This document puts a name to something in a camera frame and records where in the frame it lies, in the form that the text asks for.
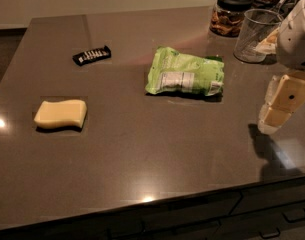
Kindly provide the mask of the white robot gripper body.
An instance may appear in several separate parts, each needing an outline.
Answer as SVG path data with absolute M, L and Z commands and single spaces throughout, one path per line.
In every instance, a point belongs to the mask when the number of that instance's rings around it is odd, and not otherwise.
M 277 61 L 291 69 L 305 71 L 305 0 L 300 0 L 279 28 Z

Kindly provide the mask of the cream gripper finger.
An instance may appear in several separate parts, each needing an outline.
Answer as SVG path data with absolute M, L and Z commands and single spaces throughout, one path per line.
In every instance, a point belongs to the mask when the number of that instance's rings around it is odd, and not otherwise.
M 262 134 L 271 135 L 275 133 L 285 122 L 286 113 L 272 108 L 277 87 L 280 83 L 279 76 L 273 76 L 265 94 L 265 101 L 259 112 L 258 129 Z
M 305 103 L 305 72 L 291 70 L 279 77 L 280 83 L 272 99 L 272 108 L 286 113 L 285 124 L 292 114 Z

